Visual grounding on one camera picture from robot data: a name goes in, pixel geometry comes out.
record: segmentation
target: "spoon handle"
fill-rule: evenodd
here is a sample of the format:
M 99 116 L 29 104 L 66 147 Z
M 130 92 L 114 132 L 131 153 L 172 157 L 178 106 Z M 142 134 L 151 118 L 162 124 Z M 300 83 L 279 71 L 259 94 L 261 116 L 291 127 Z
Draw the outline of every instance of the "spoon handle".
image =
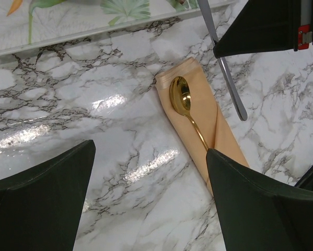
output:
M 202 141 L 206 151 L 208 150 L 208 144 L 206 142 L 206 140 L 204 139 L 204 136 L 201 132 L 201 130 L 199 129 L 198 125 L 196 124 L 196 122 L 194 121 L 194 119 L 191 116 L 186 115 L 186 117 L 190 120 L 190 122 L 192 123 L 193 127 L 195 128 L 200 140 Z
M 217 32 L 215 30 L 212 12 L 208 0 L 198 0 L 198 5 L 200 7 L 200 11 L 203 15 L 205 24 L 207 26 L 208 32 L 210 34 L 212 45 L 216 45 L 219 41 Z M 236 90 L 235 84 L 233 82 L 233 78 L 231 77 L 230 70 L 228 68 L 228 64 L 225 58 L 218 59 L 218 63 L 220 65 L 221 71 L 223 72 L 224 79 L 226 81 L 226 85 L 228 91 L 230 93 L 230 97 L 235 106 L 236 112 L 240 120 L 246 121 L 248 118 L 245 106 L 243 105 L 241 98 Z

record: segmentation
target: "red clip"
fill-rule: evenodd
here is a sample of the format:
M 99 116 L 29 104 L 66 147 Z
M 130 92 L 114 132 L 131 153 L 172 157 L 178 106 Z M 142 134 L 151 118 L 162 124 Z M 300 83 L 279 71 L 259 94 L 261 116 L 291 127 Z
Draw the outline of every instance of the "red clip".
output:
M 309 48 L 309 43 L 303 43 L 303 34 L 309 32 L 310 25 L 303 25 L 298 28 L 298 50 Z

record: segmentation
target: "gray marble veining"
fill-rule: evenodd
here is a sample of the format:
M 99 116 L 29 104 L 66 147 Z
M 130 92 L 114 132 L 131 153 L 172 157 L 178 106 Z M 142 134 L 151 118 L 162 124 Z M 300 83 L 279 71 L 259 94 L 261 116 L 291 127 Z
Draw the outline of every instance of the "gray marble veining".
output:
M 214 13 L 220 36 L 245 2 Z M 225 250 L 214 201 L 154 87 L 189 56 L 251 168 L 293 185 L 313 164 L 313 47 L 227 58 L 246 122 L 201 16 L 0 57 L 0 179 L 95 141 L 75 251 Z

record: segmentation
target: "metal hinge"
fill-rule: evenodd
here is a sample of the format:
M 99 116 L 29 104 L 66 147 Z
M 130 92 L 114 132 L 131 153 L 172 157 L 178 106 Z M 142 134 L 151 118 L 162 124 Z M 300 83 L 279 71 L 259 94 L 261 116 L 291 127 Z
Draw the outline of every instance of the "metal hinge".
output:
M 312 31 L 310 31 L 310 25 L 300 26 L 298 29 L 298 49 L 308 49 L 310 43 L 312 43 Z

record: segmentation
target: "tray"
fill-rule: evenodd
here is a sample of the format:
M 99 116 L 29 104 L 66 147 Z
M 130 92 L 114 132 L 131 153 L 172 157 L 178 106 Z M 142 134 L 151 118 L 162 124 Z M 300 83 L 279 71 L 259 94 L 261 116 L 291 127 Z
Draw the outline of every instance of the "tray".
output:
M 0 55 L 197 11 L 196 0 L 0 0 Z

